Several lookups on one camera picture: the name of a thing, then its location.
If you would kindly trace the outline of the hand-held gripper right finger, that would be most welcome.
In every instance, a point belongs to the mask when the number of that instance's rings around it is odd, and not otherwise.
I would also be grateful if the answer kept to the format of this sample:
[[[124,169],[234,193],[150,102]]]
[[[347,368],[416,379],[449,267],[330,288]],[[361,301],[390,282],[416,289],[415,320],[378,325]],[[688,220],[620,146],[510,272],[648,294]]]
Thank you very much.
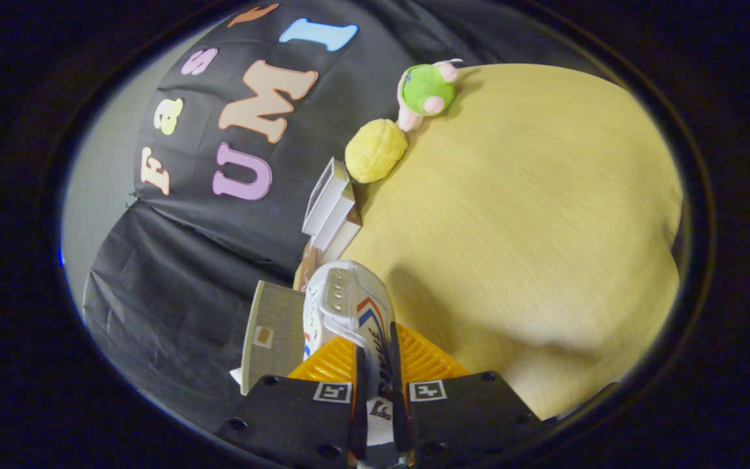
[[[407,467],[494,467],[546,424],[496,371],[470,373],[408,327],[391,324],[393,429]]]

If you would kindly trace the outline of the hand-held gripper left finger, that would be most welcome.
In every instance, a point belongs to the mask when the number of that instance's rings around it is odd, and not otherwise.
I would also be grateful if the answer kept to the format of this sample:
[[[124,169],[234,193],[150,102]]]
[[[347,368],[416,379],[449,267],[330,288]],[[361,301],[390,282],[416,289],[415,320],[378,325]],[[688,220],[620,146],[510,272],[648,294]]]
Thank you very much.
[[[334,337],[288,376],[265,375],[217,431],[288,468],[352,468],[367,456],[365,350]]]

